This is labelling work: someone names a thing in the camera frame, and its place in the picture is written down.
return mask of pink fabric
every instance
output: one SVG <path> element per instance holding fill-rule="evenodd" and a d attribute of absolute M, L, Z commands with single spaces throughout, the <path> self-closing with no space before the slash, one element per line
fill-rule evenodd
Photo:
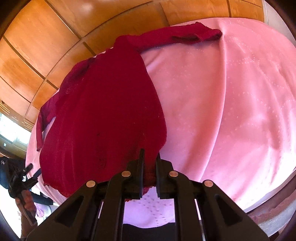
<path fill-rule="evenodd" d="M 296 49 L 256 20 L 199 21 L 220 29 L 221 39 L 142 54 L 167 125 L 160 154 L 190 179 L 212 179 L 245 209 L 296 166 Z M 28 148 L 27 162 L 35 155 Z M 173 201 L 159 200 L 153 188 L 126 203 L 125 223 L 149 228 L 170 220 Z"/>

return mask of window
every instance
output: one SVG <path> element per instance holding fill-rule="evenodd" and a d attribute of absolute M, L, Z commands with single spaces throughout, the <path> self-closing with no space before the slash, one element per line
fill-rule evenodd
<path fill-rule="evenodd" d="M 28 145 L 31 133 L 0 113 L 0 135 L 11 142 Z"/>

